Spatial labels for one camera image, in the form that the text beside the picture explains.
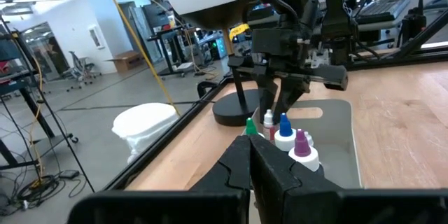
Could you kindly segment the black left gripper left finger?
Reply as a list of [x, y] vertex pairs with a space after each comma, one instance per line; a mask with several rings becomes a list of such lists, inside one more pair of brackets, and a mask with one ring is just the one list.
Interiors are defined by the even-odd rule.
[[75, 204], [68, 223], [248, 223], [250, 154], [250, 139], [238, 136], [191, 189], [96, 192]]

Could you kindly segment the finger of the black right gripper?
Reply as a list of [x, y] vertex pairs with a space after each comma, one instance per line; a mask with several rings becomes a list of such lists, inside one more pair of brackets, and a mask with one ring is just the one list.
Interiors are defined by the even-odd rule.
[[274, 108], [273, 122], [279, 123], [282, 113], [287, 113], [291, 106], [304, 94], [309, 93], [308, 80], [283, 78], [279, 97]]
[[264, 123], [264, 115], [268, 109], [272, 108], [276, 97], [278, 85], [274, 82], [272, 76], [259, 75], [257, 78], [258, 96], [259, 96], [259, 114], [260, 122]]

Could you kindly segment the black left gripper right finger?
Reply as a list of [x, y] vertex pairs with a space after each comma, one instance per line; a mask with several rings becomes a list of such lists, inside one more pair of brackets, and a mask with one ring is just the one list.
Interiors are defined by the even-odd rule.
[[262, 223], [446, 223], [445, 189], [346, 189], [251, 135]]

